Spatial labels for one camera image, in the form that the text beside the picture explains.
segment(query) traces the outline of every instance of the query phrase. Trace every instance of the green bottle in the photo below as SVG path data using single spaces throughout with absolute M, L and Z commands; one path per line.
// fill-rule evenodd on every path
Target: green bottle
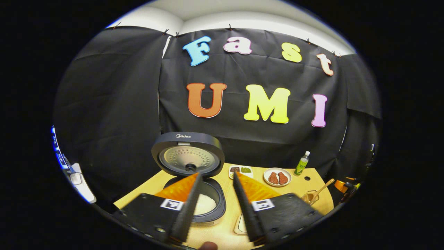
M 305 155 L 301 158 L 301 160 L 299 161 L 296 169 L 294 170 L 294 174 L 295 175 L 300 175 L 302 173 L 302 171 L 304 170 L 305 166 L 307 166 L 308 163 L 308 156 L 310 155 L 310 152 L 307 151 L 305 153 Z

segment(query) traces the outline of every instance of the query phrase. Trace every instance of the letter f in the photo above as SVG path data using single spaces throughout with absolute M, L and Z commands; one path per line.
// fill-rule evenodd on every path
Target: letter f
M 191 66 L 194 67 L 200 63 L 203 63 L 204 61 L 208 60 L 210 57 L 209 55 L 204 55 L 202 53 L 206 52 L 208 53 L 210 51 L 210 47 L 206 42 L 211 41 L 211 38 L 209 36 L 203 36 L 197 40 L 194 40 L 190 42 L 189 44 L 185 45 L 182 49 L 186 49 L 188 54 L 191 57 Z

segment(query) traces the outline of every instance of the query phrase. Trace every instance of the wooden spoon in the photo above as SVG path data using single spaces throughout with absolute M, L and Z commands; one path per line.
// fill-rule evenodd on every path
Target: wooden spoon
M 334 181 L 334 179 L 329 180 L 329 181 L 328 181 L 323 187 L 321 187 L 321 189 L 319 189 L 318 191 L 316 191 L 316 193 L 313 194 L 313 198 L 310 199 L 309 197 L 307 197 L 307 198 L 309 198 L 309 199 L 308 199 L 309 202 L 314 201 L 314 199 L 316 198 L 316 196 L 317 196 L 322 190 L 324 190 L 324 188 L 326 188 L 328 185 L 332 184 L 333 181 Z

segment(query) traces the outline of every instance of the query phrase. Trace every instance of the wooden table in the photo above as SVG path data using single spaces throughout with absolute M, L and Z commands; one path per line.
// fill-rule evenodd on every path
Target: wooden table
M 222 216 L 219 223 L 214 226 L 190 227 L 187 242 L 184 242 L 184 245 L 199 248 L 205 241 L 212 241 L 215 242 L 221 250 L 255 248 L 253 243 L 249 242 L 247 235 L 239 235 L 234 232 L 236 220 L 242 212 L 238 198 L 234 192 L 233 180 L 228 177 L 229 167 L 232 165 L 233 164 L 225 163 L 222 171 L 218 175 L 211 177 L 220 184 L 224 192 L 226 200 L 225 214 Z M 298 197 L 302 197 L 307 191 L 317 190 L 325 184 L 317 171 L 313 168 L 305 169 L 300 176 L 293 173 L 294 169 L 286 169 L 292 174 L 291 182 L 283 187 L 273 187 L 268 185 L 264 180 L 263 175 L 265 170 L 267 170 L 266 168 L 251 168 L 255 180 L 264 183 L 280 194 L 294 193 Z M 114 204 L 121 209 L 141 193 L 155 194 L 162 190 L 166 182 L 174 177 L 175 176 L 167 174 L 162 170 Z M 319 193 L 319 201 L 312 206 L 323 215 L 333 209 L 333 199 L 327 188 Z

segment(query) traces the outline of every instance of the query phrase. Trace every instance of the braised meat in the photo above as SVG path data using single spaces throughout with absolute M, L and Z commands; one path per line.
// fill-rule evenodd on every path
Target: braised meat
M 284 175 L 283 172 L 279 172 L 277 175 L 279 176 L 279 184 L 280 185 L 288 182 L 288 178 Z
M 268 181 L 273 184 L 279 184 L 278 177 L 276 176 L 275 172 L 271 172 L 270 177 L 268 177 Z

